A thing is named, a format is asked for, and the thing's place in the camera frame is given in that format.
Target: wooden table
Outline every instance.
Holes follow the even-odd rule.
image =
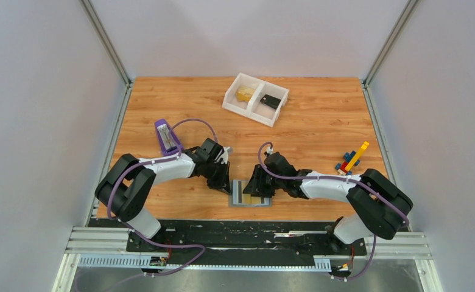
[[[219,143],[231,146],[230,179],[250,179],[259,146],[272,141],[296,169],[336,174],[343,154],[368,141],[354,173],[384,163],[370,115],[357,78],[261,77],[290,90],[286,106],[273,128],[222,109],[225,91],[234,77],[137,78],[119,134],[112,163],[124,153],[137,158],[160,157],[153,123],[161,118],[171,125],[189,117],[209,122]],[[207,127],[188,122],[175,129],[185,147],[201,145],[211,137]],[[295,199],[277,190],[272,207],[229,207],[228,196],[209,190],[205,178],[176,179],[154,186],[146,208],[157,218],[215,220],[334,221],[352,208],[330,200]],[[106,217],[101,205],[99,217]]]

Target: white divided container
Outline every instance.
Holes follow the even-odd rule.
[[[255,89],[254,94],[248,102],[240,102],[236,98],[236,92],[242,86]],[[288,92],[289,90],[286,88],[239,73],[225,93],[222,107],[236,114],[273,127],[273,124],[277,118],[279,118],[281,108],[286,104]],[[260,102],[265,94],[281,100],[277,109],[273,109]]]

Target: gray floor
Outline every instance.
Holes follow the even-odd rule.
[[[364,260],[355,261],[358,272]],[[78,288],[81,292],[106,291],[128,276],[139,274],[139,269],[79,268]],[[421,292],[415,262],[412,260],[377,260],[360,279],[347,283],[331,280],[326,273],[314,272],[253,272],[253,271],[199,271],[184,270],[164,277],[140,277],[112,290],[160,292]]]

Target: purple container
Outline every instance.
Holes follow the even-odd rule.
[[[175,142],[183,148],[180,140],[178,140],[177,135],[174,132],[169,132],[171,127],[166,122],[165,119],[160,119],[155,122],[155,133],[157,134],[158,143],[160,145],[160,150],[163,156],[173,155],[178,153],[177,147],[175,146]]]

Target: metal frame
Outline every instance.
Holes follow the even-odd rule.
[[[116,67],[123,82],[127,85],[127,90],[121,102],[121,108],[118,118],[114,123],[114,132],[112,134],[110,144],[104,164],[100,170],[100,179],[107,172],[110,161],[114,152],[114,148],[122,126],[124,114],[132,91],[132,81],[124,69],[121,60],[110,42],[110,39],[103,28],[96,11],[90,0],[79,0],[83,5],[85,12],[91,20],[98,36],[100,37],[107,53],[109,54],[114,66]],[[392,48],[398,35],[402,31],[405,23],[409,19],[415,9],[418,0],[409,0],[402,14],[395,24],[390,36],[381,49],[377,59],[373,63],[367,77],[362,82],[365,100],[368,106],[373,127],[378,137],[379,146],[382,157],[387,169],[389,179],[396,182],[396,176],[390,163],[390,152],[386,147],[385,137],[382,127],[378,122],[376,105],[372,99],[370,84],[375,78],[380,66],[385,60],[387,54]],[[86,222],[95,217],[99,202],[93,199],[93,208],[86,216]],[[76,269],[79,266],[104,266],[113,268],[136,268],[145,267],[151,256],[165,256],[161,252],[127,252],[126,244],[128,240],[128,229],[126,228],[73,228],[69,238],[66,251],[64,253],[62,264],[57,274],[53,290],[54,292],[70,291],[75,278]],[[365,244],[368,254],[363,257],[367,259],[371,253],[372,238],[366,238]],[[294,267],[294,266],[216,266],[216,265],[191,265],[189,269],[207,269],[207,270],[247,270],[247,271],[323,271],[327,268],[330,260],[343,260],[348,257],[333,255],[315,256],[315,266]],[[426,237],[420,232],[400,232],[396,234],[393,240],[378,239],[376,246],[375,259],[384,260],[414,260],[419,272],[421,284],[424,292],[438,291],[442,292],[442,286],[435,269],[432,255],[426,241]],[[169,265],[166,268],[176,268],[178,265]]]

